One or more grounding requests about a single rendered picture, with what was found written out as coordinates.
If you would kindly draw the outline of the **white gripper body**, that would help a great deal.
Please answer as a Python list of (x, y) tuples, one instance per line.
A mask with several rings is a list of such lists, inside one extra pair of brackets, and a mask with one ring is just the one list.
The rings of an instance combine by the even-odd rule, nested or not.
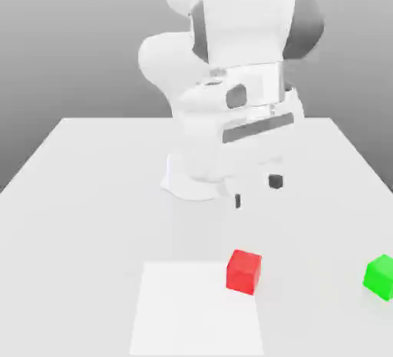
[(305, 122), (295, 88), (286, 88), (278, 103), (251, 105), (245, 88), (223, 95), (220, 122), (219, 167), (251, 167), (273, 163), (292, 153)]

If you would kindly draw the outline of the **small red cube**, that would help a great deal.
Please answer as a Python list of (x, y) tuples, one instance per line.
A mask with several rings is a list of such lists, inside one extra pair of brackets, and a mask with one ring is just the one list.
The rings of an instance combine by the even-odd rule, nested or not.
[(226, 267), (226, 288), (253, 296), (261, 267), (261, 255), (234, 250)]

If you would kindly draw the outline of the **small green cube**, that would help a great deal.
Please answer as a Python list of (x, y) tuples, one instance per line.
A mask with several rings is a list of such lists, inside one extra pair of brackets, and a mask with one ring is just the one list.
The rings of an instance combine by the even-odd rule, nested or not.
[(393, 258), (383, 254), (366, 267), (363, 286), (384, 301), (393, 299)]

